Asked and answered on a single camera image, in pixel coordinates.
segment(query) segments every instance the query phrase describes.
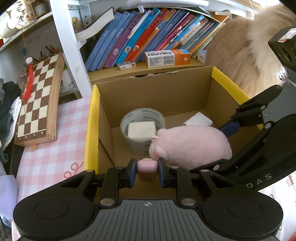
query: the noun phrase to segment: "chessboard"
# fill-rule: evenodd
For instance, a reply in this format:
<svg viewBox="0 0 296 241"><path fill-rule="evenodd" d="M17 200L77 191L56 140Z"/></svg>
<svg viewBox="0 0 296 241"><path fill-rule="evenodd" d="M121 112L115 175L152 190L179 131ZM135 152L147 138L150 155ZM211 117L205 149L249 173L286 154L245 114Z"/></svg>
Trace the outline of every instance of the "chessboard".
<svg viewBox="0 0 296 241"><path fill-rule="evenodd" d="M59 53L33 65L32 94L22 102L15 144L30 146L57 139L57 106L64 64L63 56Z"/></svg>

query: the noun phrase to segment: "red tassel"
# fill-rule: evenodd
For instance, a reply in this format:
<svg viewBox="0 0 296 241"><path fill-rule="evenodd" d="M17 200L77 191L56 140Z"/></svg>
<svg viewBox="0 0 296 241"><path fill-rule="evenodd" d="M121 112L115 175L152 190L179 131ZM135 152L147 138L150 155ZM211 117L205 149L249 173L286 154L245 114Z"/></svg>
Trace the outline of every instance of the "red tassel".
<svg viewBox="0 0 296 241"><path fill-rule="evenodd" d="M29 64L29 78L28 78L28 82L27 82L27 87L25 89L25 92L22 96L22 100L26 101L31 97L32 94L32 86L33 86L33 67L32 64Z"/></svg>

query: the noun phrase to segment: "tan fur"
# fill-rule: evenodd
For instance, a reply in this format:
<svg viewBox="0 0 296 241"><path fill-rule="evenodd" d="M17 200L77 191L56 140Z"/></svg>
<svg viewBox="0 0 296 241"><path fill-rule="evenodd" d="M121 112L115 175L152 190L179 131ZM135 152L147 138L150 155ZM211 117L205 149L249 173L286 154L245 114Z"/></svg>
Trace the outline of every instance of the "tan fur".
<svg viewBox="0 0 296 241"><path fill-rule="evenodd" d="M232 19L209 43L205 65L216 66L253 97L280 84L282 66L268 41L295 23L295 15L282 4L264 9L254 20Z"/></svg>

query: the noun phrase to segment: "white sponge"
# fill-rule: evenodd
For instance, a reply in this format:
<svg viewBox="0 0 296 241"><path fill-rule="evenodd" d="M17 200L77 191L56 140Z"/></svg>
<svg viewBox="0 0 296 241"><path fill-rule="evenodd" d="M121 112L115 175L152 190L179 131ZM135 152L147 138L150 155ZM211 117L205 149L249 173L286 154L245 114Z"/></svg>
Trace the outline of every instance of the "white sponge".
<svg viewBox="0 0 296 241"><path fill-rule="evenodd" d="M194 116L192 116L189 120L183 123L184 126L212 126L213 122L203 115L202 113L198 112Z"/></svg>
<svg viewBox="0 0 296 241"><path fill-rule="evenodd" d="M131 122L128 124L128 137L137 141L149 140L156 135L154 121Z"/></svg>

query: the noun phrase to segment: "blue book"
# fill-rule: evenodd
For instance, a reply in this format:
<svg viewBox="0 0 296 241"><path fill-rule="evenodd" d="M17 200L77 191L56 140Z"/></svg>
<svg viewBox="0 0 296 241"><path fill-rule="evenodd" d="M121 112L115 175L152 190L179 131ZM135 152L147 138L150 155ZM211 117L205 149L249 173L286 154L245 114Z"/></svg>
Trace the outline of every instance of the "blue book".
<svg viewBox="0 0 296 241"><path fill-rule="evenodd" d="M219 23L214 23L189 49L188 51L190 51L191 49L193 49L200 41L202 41L209 33L211 33L217 26L219 25Z"/></svg>
<svg viewBox="0 0 296 241"><path fill-rule="evenodd" d="M114 45L117 43L119 37L121 36L122 32L126 29L128 24L131 22L132 19L126 24L126 20L129 17L129 12L124 12L121 17L118 19L116 23L116 28L114 28L115 36L113 37L111 43L109 44L108 48L106 49L103 57L101 58L98 66L96 69L101 69L104 66L105 61L107 60L111 50L113 49Z"/></svg>
<svg viewBox="0 0 296 241"><path fill-rule="evenodd" d="M109 43L112 41L113 37L115 36L115 33L114 33L114 29L117 28L117 22L119 20L119 18L121 17L121 13L115 13L114 14L114 21L115 21L115 24L113 26L113 28L111 29L111 31L109 32L107 38L105 39L104 43L102 44L99 52L97 53L93 63L91 64L91 67L90 67L90 71L95 71L96 70L96 67L98 66L101 58L103 57L103 54L105 53L107 47L109 46Z"/></svg>
<svg viewBox="0 0 296 241"><path fill-rule="evenodd" d="M149 24L154 20L154 18L157 16L157 14L160 13L160 10L158 8L153 8L150 14L147 16L147 18L142 22L140 27L137 29L137 31L134 33L134 35L130 38L128 44L124 47L124 51L121 53L120 57L118 58L116 64L124 62L126 57L128 56L130 50L133 48L139 37L142 35L142 33L145 31L145 29L149 26Z"/></svg>
<svg viewBox="0 0 296 241"><path fill-rule="evenodd" d="M139 60L143 60L145 61L145 52L146 49L149 47L149 45L154 41L154 39L157 37L157 35L160 33L160 31L165 27L165 25L168 23L168 21L170 21L170 19L175 15L175 13L177 12L177 10L175 9L171 9L169 14L157 25L157 28L159 29L159 31L157 32L157 34L150 40L150 42L147 44L146 48L142 50L142 53L139 54L139 56L136 59L136 62L139 62Z"/></svg>
<svg viewBox="0 0 296 241"><path fill-rule="evenodd" d="M87 72L89 71L89 69L91 67L91 64L93 63L96 55L98 54L101 46L103 45L103 43L104 43L105 39L107 38L108 34L110 33L110 31L114 27L115 23L116 23L116 18L107 24L104 32L100 36L100 38L97 41L96 45L94 46L94 49L92 50L91 54L87 58L87 60L85 62L85 68L86 68Z"/></svg>
<svg viewBox="0 0 296 241"><path fill-rule="evenodd" d="M186 38L195 28L197 28L198 23L204 18L203 15L200 15L190 26L182 29L181 34L173 41L166 49L171 49L178 46L181 43L182 38Z"/></svg>
<svg viewBox="0 0 296 241"><path fill-rule="evenodd" d="M128 42L129 42L129 38L125 41L125 43L124 43L124 45L123 45L123 47L120 49L120 51L118 52L118 54L117 54L117 56L116 56L116 59L114 60L114 62L113 62L113 64L111 65L111 68L113 68L114 67L114 65L117 63L117 60L119 59L119 57L121 56L121 54L122 54L122 52L124 51L124 49L125 49L125 46L128 44Z"/></svg>
<svg viewBox="0 0 296 241"><path fill-rule="evenodd" d="M185 14L186 12L184 10L179 10L166 24L166 26L161 31L159 31L159 34L156 36L154 41L151 42L151 44L147 47L145 52L154 51L160 44L160 42L165 38L165 36L170 32L170 30L180 21L181 18L184 17Z"/></svg>

